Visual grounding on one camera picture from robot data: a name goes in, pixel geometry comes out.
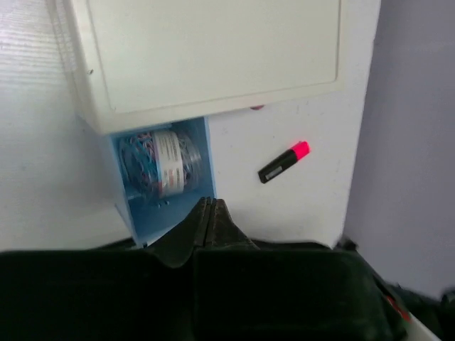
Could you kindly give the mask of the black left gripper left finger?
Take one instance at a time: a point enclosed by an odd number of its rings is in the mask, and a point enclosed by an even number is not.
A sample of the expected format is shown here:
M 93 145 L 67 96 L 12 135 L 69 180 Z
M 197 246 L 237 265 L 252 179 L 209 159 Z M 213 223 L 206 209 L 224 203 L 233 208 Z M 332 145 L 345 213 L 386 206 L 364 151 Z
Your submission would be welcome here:
M 144 251 L 170 269 L 181 268 L 196 247 L 205 244 L 210 219 L 210 198 L 202 197 L 187 216 Z

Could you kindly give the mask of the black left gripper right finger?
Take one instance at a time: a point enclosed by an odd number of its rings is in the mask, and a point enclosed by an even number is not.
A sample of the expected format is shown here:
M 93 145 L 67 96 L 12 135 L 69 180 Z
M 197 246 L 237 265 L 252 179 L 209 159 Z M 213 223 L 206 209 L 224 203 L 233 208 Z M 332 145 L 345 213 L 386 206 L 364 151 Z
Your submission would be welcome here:
M 233 222 L 228 207 L 222 199 L 213 199 L 210 205 L 204 247 L 217 249 L 259 249 Z

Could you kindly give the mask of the light blue small drawer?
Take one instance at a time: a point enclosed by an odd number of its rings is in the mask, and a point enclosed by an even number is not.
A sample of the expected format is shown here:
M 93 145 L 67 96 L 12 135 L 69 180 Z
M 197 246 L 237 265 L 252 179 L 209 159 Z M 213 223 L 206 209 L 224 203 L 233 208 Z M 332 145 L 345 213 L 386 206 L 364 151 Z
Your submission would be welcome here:
M 115 207 L 138 247 L 162 237 L 201 197 L 215 197 L 206 118 L 100 139 Z

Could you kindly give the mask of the clear jar of paper clips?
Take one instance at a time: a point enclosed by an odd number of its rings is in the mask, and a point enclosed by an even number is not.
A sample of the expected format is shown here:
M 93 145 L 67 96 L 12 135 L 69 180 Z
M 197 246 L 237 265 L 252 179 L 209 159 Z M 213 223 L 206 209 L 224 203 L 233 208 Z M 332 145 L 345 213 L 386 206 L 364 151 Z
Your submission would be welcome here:
M 182 131 L 159 129 L 122 137 L 119 160 L 129 184 L 148 200 L 194 190 L 202 177 L 200 151 Z

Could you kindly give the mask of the white mini drawer cabinet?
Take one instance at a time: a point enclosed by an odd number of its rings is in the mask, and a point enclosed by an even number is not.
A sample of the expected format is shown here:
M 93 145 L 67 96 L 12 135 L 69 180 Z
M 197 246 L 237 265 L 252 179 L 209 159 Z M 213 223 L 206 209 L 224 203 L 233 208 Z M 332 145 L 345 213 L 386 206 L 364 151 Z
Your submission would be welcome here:
M 48 1 L 76 114 L 99 134 L 341 89 L 379 1 Z

